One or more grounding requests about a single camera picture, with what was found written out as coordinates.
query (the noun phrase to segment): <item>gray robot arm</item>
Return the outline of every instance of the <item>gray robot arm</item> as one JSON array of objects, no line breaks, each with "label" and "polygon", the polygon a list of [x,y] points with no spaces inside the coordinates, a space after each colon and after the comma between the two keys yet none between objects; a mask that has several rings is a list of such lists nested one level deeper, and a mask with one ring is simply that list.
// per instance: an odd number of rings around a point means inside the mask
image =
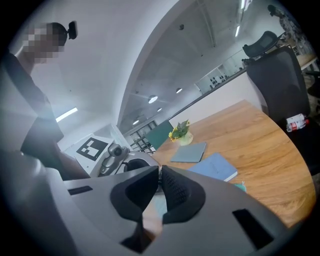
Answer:
[{"label": "gray robot arm", "polygon": [[246,255],[287,230],[234,185],[163,166],[168,212],[151,241],[142,213],[158,188],[158,166],[62,181],[57,170],[20,153],[4,153],[1,162],[7,205],[35,240],[60,255]]}]

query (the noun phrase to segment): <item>blue notebook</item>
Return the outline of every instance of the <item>blue notebook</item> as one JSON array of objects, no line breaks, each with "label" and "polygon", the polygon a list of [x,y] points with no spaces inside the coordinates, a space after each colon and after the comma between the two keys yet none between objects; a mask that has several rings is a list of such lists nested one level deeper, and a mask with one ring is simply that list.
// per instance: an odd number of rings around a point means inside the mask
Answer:
[{"label": "blue notebook", "polygon": [[188,170],[225,182],[230,181],[238,174],[237,169],[219,153],[210,155]]}]

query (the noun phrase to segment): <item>green panel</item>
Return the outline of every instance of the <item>green panel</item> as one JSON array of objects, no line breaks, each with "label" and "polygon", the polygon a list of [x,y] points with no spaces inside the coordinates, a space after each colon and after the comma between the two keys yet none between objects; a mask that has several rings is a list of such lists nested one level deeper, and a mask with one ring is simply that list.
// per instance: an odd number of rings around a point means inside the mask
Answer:
[{"label": "green panel", "polygon": [[155,148],[155,150],[157,150],[166,141],[166,139],[168,139],[169,133],[172,132],[173,129],[174,128],[167,120],[160,123],[157,127],[152,129],[149,133],[145,135],[145,137]]}]

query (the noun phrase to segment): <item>flower pot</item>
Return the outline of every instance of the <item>flower pot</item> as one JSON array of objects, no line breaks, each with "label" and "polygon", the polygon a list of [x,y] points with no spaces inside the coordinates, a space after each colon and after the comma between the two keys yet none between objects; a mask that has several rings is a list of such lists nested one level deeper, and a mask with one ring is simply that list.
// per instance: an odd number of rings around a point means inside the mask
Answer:
[{"label": "flower pot", "polygon": [[179,138],[178,141],[180,146],[189,145],[194,139],[194,136],[190,131],[188,131],[183,137]]}]

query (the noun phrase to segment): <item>gray notebook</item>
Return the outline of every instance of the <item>gray notebook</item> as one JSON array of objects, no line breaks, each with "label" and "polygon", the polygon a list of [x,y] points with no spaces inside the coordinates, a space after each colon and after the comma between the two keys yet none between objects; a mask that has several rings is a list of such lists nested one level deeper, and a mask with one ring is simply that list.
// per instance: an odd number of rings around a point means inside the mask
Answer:
[{"label": "gray notebook", "polygon": [[206,142],[181,146],[170,161],[179,163],[198,163],[205,152],[206,146]]}]

